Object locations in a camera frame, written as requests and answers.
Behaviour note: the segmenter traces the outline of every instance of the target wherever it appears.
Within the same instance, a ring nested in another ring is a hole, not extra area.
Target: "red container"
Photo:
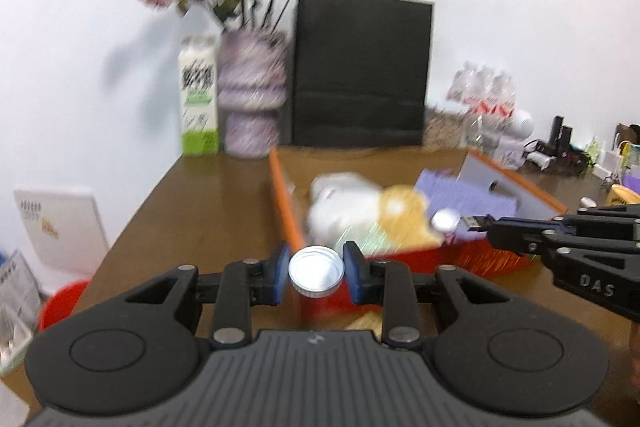
[[[475,151],[430,152],[419,147],[377,150],[281,147],[271,150],[269,160],[282,235],[294,252],[309,245],[305,220],[311,202],[310,186],[318,174],[326,172],[357,172],[381,187],[391,187],[414,185],[424,169],[445,171],[488,192],[499,188],[501,193],[515,197],[518,200],[515,217],[550,219],[567,211],[556,198]],[[408,264],[416,273],[433,273],[440,264],[452,264],[488,279],[506,275],[530,263],[528,258],[492,248],[485,239],[434,250],[403,251],[390,257]],[[344,283],[336,293],[324,299],[300,296],[300,311],[303,319],[338,312],[364,312],[362,307],[351,304]]]
[[[42,308],[40,330],[44,330],[62,319],[66,319],[74,310],[82,292],[89,281],[78,281],[60,289]]]
[[[453,264],[486,279],[508,273],[530,263],[527,257],[518,257],[510,251],[496,250],[486,239],[468,241],[468,243],[459,243],[434,250],[402,252],[386,257],[409,265],[411,271],[415,273],[434,273],[436,266],[440,264]],[[337,312],[364,313],[368,308],[351,304],[345,281],[342,281],[336,293],[323,299],[303,296],[300,298],[300,308],[304,319],[326,317]]]

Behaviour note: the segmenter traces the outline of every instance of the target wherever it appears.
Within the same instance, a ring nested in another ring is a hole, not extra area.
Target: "black paper bag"
[[[432,14],[407,0],[299,0],[292,142],[420,145]]]

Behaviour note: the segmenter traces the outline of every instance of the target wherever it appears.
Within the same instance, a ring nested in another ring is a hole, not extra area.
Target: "white wall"
[[[638,121],[639,0],[430,1],[431,102],[471,58],[517,76],[540,136],[557,113],[577,142]],[[0,28],[0,245],[42,278],[13,188],[92,188],[113,242],[180,153],[180,38],[215,26],[136,0],[0,0]]]

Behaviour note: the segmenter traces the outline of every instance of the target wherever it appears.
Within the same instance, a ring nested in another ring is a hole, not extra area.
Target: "white lid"
[[[593,208],[595,206],[598,206],[598,204],[591,198],[585,196],[580,200],[580,206],[583,206],[584,208]]]
[[[291,284],[300,294],[319,299],[340,287],[344,263],[340,254],[327,247],[306,247],[289,261]]]
[[[453,233],[456,231],[460,219],[462,219],[462,216],[455,208],[443,208],[433,214],[431,226],[433,230],[440,233]]]

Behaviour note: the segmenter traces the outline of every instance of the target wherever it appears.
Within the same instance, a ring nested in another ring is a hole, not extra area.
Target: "green and white carton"
[[[216,107],[216,39],[187,37],[180,56],[180,108],[182,152],[202,155],[218,152],[218,109]]]

